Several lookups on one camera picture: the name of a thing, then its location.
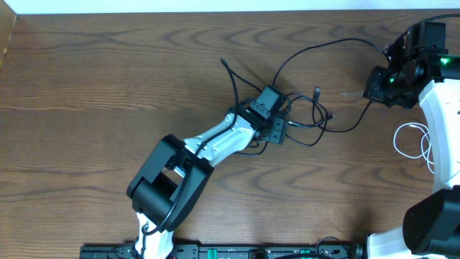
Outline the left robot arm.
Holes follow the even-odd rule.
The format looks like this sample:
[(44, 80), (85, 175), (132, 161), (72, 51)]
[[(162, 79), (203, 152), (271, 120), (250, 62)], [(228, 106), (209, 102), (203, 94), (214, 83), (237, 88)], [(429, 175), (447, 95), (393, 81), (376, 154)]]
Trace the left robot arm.
[(184, 140), (169, 134), (158, 142), (126, 190), (139, 220), (135, 258), (166, 258), (172, 252), (174, 230), (190, 214), (217, 164), (261, 142), (282, 143), (287, 100), (267, 86), (206, 132)]

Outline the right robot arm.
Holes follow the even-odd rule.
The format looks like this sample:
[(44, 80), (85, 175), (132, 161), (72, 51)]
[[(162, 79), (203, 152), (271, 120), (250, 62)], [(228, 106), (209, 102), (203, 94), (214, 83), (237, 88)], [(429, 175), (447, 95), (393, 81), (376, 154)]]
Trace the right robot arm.
[(459, 57), (445, 47), (446, 25), (437, 17), (410, 26), (387, 49), (363, 96), (387, 107), (420, 105), (434, 167), (433, 193), (406, 211), (402, 226), (371, 234), (368, 258), (459, 257)]

